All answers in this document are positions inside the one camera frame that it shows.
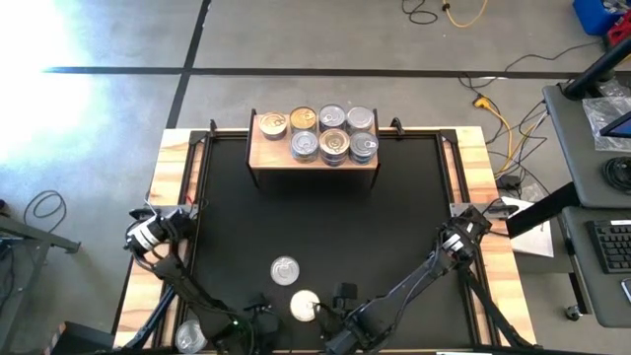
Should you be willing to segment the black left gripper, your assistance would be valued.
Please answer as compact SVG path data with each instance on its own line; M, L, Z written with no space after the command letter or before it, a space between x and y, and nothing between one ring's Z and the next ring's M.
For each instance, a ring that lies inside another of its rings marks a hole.
M281 319L271 310L264 294L252 296L245 304L245 315L237 319L240 348L274 348L281 332Z

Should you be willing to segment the black stand leg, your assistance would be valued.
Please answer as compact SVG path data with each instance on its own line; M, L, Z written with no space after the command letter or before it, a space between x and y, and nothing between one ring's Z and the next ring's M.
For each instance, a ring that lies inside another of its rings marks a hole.
M510 217L506 221L508 235L511 239L520 236L557 216L565 207L578 206L579 204L576 187L572 182L568 182L530 207Z

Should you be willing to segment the black box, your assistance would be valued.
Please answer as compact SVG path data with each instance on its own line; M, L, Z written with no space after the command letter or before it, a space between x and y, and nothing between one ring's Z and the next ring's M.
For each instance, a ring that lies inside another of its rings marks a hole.
M114 335L86 325L65 321L55 329L43 355L80 355L108 351Z

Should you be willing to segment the blue label tuna can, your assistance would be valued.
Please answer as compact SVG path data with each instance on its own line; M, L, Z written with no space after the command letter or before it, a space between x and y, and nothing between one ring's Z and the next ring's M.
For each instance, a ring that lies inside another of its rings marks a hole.
M328 129L345 129L346 111L335 104L323 106L318 113L318 127L320 132Z

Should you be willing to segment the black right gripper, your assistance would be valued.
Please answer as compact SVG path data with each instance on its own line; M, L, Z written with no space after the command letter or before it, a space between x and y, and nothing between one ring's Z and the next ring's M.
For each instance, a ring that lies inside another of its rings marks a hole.
M334 287L333 301L341 302L346 300L356 300L358 287L354 283L341 282ZM367 332L360 324L359 314L368 306L367 303L360 304L355 309L349 311L344 308L333 308L327 304L319 304L319 328L321 338L331 340L343 330L348 330L358 340L367 340Z

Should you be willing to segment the blue screen monitor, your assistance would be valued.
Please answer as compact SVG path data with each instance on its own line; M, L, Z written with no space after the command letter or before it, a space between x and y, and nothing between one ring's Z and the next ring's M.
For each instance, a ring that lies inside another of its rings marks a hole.
M631 111L616 118L599 131L603 137L631 138Z

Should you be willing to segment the red label can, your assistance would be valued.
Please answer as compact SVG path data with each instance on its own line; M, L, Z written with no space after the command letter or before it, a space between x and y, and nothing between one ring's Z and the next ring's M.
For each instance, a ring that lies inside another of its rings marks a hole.
M270 266L270 277L277 285L289 286L296 282L299 276L300 265L291 256L279 256Z

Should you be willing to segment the clear plastic bag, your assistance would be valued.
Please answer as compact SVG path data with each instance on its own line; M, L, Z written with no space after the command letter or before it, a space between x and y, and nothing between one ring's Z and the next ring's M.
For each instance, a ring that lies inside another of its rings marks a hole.
M591 126L597 151L631 153L631 118L628 120L628 136L611 137L600 133L608 124L626 113L631 113L631 97L583 99L582 105Z

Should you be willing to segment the green label gold lid can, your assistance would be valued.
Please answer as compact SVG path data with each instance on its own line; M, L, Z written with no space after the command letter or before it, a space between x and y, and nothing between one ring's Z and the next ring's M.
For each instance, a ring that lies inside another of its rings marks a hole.
M316 112L307 106L299 106L290 112L290 125L293 132L316 130Z

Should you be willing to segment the multicolour label tuna can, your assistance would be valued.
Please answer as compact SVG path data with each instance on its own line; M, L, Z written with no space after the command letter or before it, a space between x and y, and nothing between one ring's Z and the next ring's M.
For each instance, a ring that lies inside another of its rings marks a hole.
M295 159L311 159L318 152L318 138L310 131L298 131L290 139L290 152Z

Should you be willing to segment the grey metal stand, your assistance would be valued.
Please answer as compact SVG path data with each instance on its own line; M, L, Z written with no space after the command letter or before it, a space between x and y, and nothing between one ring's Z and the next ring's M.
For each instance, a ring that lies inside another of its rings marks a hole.
M8 355L48 251L57 247L76 253L81 244L4 216L0 216L0 233L17 244L8 250L7 271L13 276L13 286L6 296L0 294L0 355Z

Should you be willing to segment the wooden shelf with black legs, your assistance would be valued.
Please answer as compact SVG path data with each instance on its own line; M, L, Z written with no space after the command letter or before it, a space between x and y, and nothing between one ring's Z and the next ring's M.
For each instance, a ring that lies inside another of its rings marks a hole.
M247 134L245 162L249 168L254 183L259 185L259 173L262 172L289 172L289 171L356 171L361 177L366 177L369 184L374 184L379 173L379 155L376 165L360 166L355 165L347 158L340 167L329 167L317 152L317 159L309 164L300 164L294 160L290 152L290 139L293 131L290 125L290 113L283 113L288 121L287 133L281 140L267 140L259 130L258 119L267 112L258 113L254 108L251 110L249 128Z

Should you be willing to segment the blue plastic bin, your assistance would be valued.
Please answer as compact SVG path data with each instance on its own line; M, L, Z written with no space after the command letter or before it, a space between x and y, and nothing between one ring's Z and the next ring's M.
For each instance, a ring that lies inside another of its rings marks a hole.
M622 17L622 10L609 10L605 0L573 0L573 8L584 30L589 36L603 36Z

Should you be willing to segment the red object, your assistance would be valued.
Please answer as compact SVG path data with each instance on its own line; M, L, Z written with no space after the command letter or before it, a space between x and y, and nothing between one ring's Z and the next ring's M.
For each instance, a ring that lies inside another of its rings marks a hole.
M614 47L631 35L631 22L622 22L614 25L605 36L605 45Z

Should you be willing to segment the silver lid can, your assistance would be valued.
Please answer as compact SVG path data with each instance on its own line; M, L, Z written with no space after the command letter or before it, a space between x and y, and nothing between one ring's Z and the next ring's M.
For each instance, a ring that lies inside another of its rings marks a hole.
M180 353L194 354L205 348L207 339L197 319L183 322L176 331L175 347Z

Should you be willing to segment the grey desk surface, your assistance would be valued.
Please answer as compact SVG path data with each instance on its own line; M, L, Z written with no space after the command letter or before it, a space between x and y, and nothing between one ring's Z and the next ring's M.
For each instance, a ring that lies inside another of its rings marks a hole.
M631 328L631 304L620 286L631 274L603 272L586 228L588 221L631 220L631 210L566 207L559 219L589 313L604 327Z
M582 102L567 99L561 86L545 86L542 94L581 204L590 208L631 209L631 194L608 185L600 173L606 161L631 158L631 153L598 151Z

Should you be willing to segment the black keyboard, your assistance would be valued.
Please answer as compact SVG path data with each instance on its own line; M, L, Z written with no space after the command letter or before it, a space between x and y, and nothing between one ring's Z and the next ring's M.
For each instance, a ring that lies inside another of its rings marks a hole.
M631 274L631 220L588 221L586 228L605 274Z

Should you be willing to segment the white paper sheet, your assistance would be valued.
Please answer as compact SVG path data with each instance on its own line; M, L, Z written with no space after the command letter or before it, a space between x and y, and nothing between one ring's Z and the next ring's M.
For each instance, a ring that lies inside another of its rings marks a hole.
M505 205L518 207L516 212L510 214L511 217L533 205L533 202L507 196L503 196L501 200ZM553 257L554 250L550 222L545 221L525 233L511 238L511 244L513 251L516 252Z

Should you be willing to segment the black table mat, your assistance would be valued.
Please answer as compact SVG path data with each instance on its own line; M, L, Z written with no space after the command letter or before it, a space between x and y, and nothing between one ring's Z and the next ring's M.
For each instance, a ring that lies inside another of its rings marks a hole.
M193 274L236 310L264 294L290 328L284 349L322 346L316 325L290 313L296 292L329 302L347 282L360 301L385 294L425 260L450 216L435 138L383 140L374 184L356 171L289 171L264 172L256 185L245 152L243 140L212 146ZM300 265L289 286L270 277L283 255Z

